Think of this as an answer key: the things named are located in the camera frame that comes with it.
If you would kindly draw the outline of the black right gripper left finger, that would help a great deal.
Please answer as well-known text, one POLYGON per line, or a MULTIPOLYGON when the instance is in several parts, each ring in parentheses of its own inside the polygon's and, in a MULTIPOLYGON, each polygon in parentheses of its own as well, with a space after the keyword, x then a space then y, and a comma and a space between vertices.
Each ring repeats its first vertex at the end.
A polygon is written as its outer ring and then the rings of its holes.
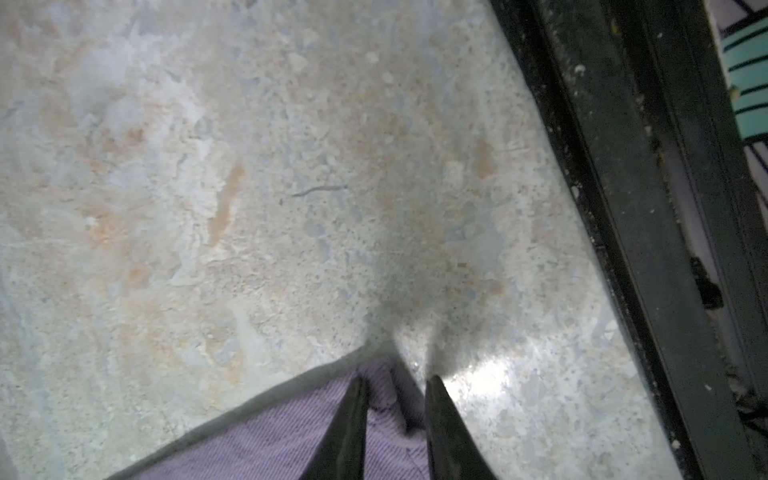
POLYGON ((370 387, 354 378, 301 480, 361 480, 364 477, 370 387))

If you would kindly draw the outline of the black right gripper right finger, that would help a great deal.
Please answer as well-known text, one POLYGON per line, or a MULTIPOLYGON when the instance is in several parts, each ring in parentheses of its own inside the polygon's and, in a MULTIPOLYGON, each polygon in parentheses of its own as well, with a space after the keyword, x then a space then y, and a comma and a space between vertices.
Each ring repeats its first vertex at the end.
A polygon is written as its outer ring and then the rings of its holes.
POLYGON ((425 405, 430 478, 495 479, 438 375, 426 383, 425 405))

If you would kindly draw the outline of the purple long pants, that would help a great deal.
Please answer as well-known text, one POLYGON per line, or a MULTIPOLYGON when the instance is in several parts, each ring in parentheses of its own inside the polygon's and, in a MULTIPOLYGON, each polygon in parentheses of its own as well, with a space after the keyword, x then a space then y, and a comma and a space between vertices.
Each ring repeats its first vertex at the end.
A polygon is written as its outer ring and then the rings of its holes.
POLYGON ((118 479, 427 479, 424 395, 392 344, 359 349, 192 429, 118 479))

